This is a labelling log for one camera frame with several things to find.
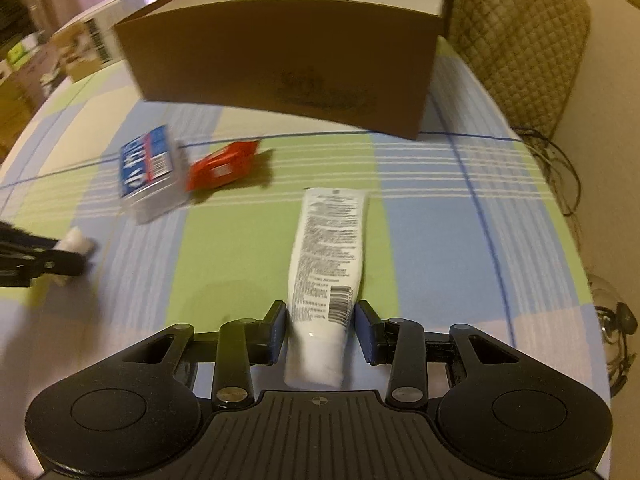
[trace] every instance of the checkered tablecloth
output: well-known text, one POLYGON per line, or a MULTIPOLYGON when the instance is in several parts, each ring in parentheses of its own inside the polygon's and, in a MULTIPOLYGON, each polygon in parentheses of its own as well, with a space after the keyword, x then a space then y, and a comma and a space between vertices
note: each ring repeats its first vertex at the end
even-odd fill
MULTIPOLYGON (((49 384, 174 322, 197 331, 261 318, 287 296, 306 187, 369 191, 361 297, 426 330, 465 322, 608 400, 588 284, 564 219, 524 145, 442 44, 418 141, 256 110, 140 100, 124 63, 57 92, 0 168, 0 217, 98 243, 85 276, 0 288, 0 456, 39 472, 24 413, 49 384), (117 152, 168 124, 190 160, 261 137, 252 176, 144 226, 120 211, 117 152)), ((348 345, 344 388, 388 370, 348 345)), ((256 389, 282 367, 254 367, 256 389)), ((210 392, 202 367, 196 392, 210 392)), ((601 464, 608 470, 608 455, 601 464)))

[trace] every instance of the blue label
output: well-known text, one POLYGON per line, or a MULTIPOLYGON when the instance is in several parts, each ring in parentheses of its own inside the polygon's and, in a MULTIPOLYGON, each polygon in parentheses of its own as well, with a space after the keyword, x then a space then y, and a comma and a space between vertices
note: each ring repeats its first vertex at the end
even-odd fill
POLYGON ((166 126, 133 139, 120 149, 121 196, 143 189, 171 173, 166 126))

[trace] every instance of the black robotic claw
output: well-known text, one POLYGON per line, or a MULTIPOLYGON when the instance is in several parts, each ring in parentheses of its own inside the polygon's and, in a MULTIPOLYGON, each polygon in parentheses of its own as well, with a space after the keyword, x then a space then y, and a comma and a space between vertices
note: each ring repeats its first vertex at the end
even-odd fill
POLYGON ((174 325, 50 386, 26 431, 45 478, 327 480, 396 478, 593 480, 611 434, 590 389, 475 328, 425 333, 410 320, 354 308, 375 391, 261 392, 250 366, 273 364, 286 308, 219 332, 174 325), (191 389, 215 362, 211 400, 191 389), (427 362, 446 363, 450 390, 428 397, 427 362))

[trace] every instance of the toothpaste tube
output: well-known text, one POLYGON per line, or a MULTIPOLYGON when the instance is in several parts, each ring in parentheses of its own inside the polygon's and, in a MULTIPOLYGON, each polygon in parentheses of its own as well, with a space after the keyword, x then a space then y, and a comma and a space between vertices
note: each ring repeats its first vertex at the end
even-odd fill
POLYGON ((187 190, 213 189, 247 176, 258 147, 257 140, 232 142, 191 165, 187 190))
POLYGON ((289 267, 284 381, 294 388, 339 388, 344 347, 362 276, 366 194, 308 189, 289 267))

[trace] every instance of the beige quilted fabric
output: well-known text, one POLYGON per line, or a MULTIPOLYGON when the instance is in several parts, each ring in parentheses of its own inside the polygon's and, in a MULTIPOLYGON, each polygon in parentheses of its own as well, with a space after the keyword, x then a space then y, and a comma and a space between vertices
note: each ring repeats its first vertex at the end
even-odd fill
POLYGON ((454 0, 448 40, 511 126, 551 136, 590 19, 586 0, 454 0))

